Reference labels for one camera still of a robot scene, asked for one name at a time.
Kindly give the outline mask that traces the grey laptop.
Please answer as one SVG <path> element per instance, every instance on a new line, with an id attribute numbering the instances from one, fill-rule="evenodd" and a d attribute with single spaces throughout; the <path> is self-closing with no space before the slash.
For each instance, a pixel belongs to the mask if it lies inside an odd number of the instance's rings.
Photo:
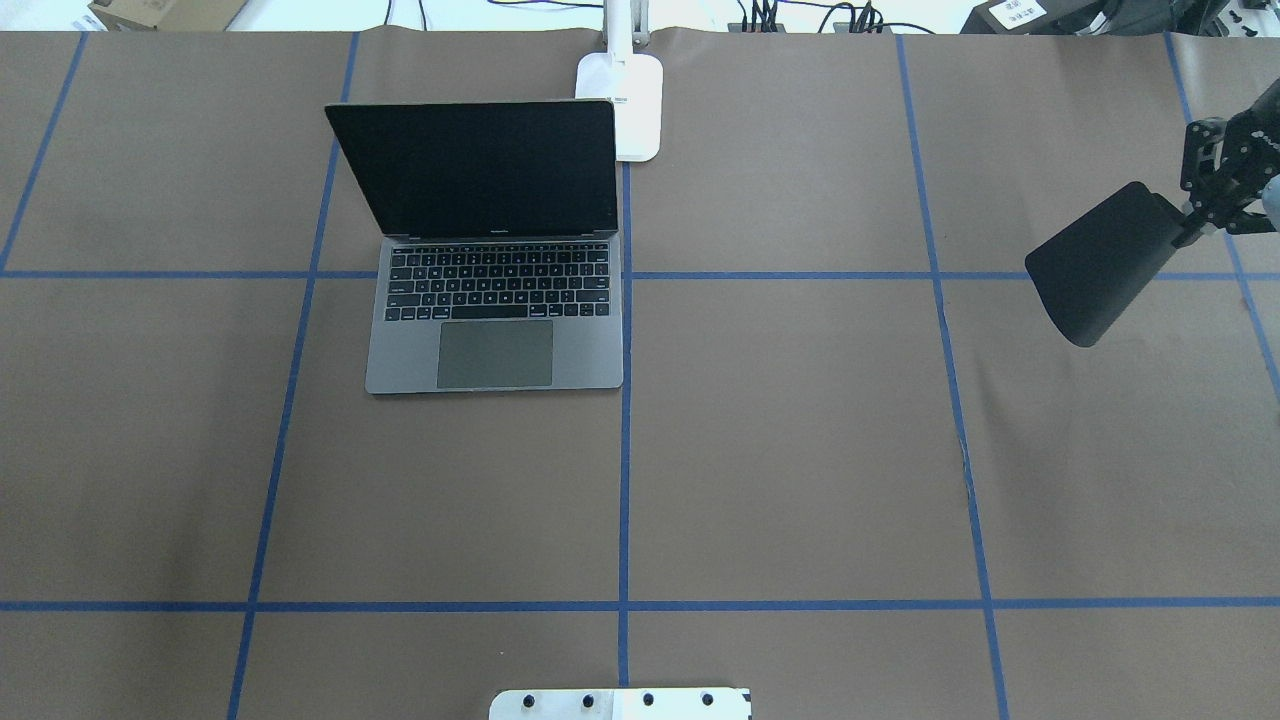
<path id="1" fill-rule="evenodd" d="M 370 395 L 623 383 L 613 102 L 324 113 L 383 237 Z"/>

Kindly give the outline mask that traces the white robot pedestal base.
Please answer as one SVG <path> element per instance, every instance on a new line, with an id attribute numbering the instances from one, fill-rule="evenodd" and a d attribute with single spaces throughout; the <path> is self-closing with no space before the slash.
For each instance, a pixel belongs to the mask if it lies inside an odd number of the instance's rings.
<path id="1" fill-rule="evenodd" d="M 489 719 L 753 719 L 749 689 L 649 687 L 502 691 Z"/>

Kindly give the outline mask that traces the cardboard box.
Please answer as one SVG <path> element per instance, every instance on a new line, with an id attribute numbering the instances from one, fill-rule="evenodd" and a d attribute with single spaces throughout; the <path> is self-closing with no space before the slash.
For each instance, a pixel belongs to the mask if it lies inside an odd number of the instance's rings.
<path id="1" fill-rule="evenodd" d="M 87 8 L 109 31 L 221 32 L 247 1 L 88 1 Z"/>

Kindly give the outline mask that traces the white desk lamp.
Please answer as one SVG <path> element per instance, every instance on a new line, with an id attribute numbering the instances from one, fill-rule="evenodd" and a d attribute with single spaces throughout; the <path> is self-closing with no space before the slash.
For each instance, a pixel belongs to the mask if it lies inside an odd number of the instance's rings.
<path id="1" fill-rule="evenodd" d="M 603 51 L 579 60 L 575 97 L 613 105 L 618 161 L 650 161 L 660 151 L 664 69 L 644 51 L 652 40 L 649 3 L 604 1 L 603 38 Z"/>

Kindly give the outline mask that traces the black mouse pad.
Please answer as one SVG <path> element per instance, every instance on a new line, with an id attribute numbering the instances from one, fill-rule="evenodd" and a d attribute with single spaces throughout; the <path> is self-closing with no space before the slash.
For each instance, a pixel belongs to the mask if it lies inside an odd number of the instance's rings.
<path id="1" fill-rule="evenodd" d="M 1184 214 L 1130 182 L 1024 259 L 1050 320 L 1071 345 L 1089 348 L 1176 252 Z"/>

